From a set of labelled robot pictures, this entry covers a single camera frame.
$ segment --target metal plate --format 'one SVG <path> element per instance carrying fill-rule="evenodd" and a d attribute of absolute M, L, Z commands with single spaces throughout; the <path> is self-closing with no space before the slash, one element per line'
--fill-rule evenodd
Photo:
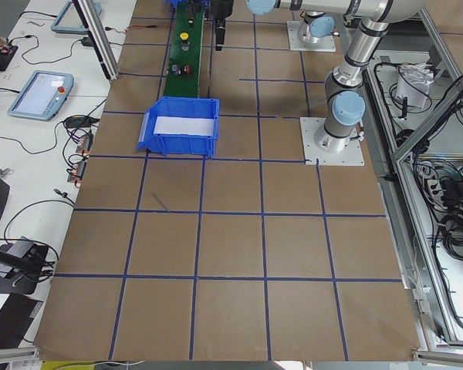
<path fill-rule="evenodd" d="M 314 134 L 325 120 L 320 117 L 300 117 L 306 164 L 316 165 L 319 162 L 320 166 L 363 166 L 363 155 L 358 140 L 350 141 L 346 149 L 338 154 L 327 153 L 314 143 Z M 357 131 L 353 130 L 352 136 L 356 135 Z"/>
<path fill-rule="evenodd" d="M 290 50 L 298 52 L 335 52 L 336 44 L 334 37 L 323 37 L 316 44 L 306 44 L 298 37 L 298 31 L 303 21 L 288 21 L 286 28 L 288 29 L 288 40 L 290 42 Z"/>

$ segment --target blue joint cap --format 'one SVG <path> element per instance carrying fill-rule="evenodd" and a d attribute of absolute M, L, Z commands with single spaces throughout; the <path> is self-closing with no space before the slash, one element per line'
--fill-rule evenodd
<path fill-rule="evenodd" d="M 333 102 L 333 115 L 344 126 L 354 126 L 362 120 L 365 102 L 354 91 L 343 91 Z"/>
<path fill-rule="evenodd" d="M 334 19 L 329 16 L 324 16 L 315 19 L 309 26 L 310 35 L 322 38 L 331 35 L 334 31 Z"/>
<path fill-rule="evenodd" d="M 264 15 L 275 8 L 276 0 L 247 0 L 247 8 L 256 15 Z"/>

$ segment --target tablet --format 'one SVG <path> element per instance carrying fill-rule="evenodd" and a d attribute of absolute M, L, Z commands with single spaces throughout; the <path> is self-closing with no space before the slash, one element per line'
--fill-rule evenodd
<path fill-rule="evenodd" d="M 70 74 L 34 71 L 7 113 L 42 121 L 51 119 L 67 99 L 73 84 L 74 77 Z"/>
<path fill-rule="evenodd" d="M 101 4 L 99 2 L 94 3 L 94 8 L 98 15 L 101 14 Z M 76 7 L 72 2 L 67 2 L 65 4 L 55 18 L 51 29 L 58 33 L 76 33 L 79 35 L 85 35 L 87 33 L 87 30 L 84 28 L 84 25 L 79 18 Z"/>

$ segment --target small bottle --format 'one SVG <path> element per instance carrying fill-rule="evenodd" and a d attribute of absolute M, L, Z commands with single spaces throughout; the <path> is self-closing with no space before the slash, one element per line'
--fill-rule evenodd
<path fill-rule="evenodd" d="M 191 47 L 191 42 L 188 41 L 188 33 L 182 32 L 180 34 L 180 40 L 181 40 L 181 45 L 180 48 L 182 49 L 182 52 L 188 52 L 189 48 Z"/>

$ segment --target white mounting plate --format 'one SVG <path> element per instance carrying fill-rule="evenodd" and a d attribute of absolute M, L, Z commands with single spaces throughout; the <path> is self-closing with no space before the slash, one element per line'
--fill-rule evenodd
<path fill-rule="evenodd" d="M 320 117 L 300 117 L 303 155 L 306 158 L 306 164 L 316 165 L 319 161 L 320 166 L 363 166 L 363 154 L 359 140 L 350 141 L 345 150 L 338 154 L 327 153 L 314 143 L 314 134 L 325 120 Z M 357 131 L 353 129 L 352 136 L 356 135 Z"/>
<path fill-rule="evenodd" d="M 298 32 L 303 21 L 288 21 L 286 28 L 288 29 L 288 40 L 290 42 L 290 50 L 297 52 L 335 52 L 336 44 L 334 37 L 326 36 L 320 39 L 316 44 L 307 44 L 299 39 Z"/>

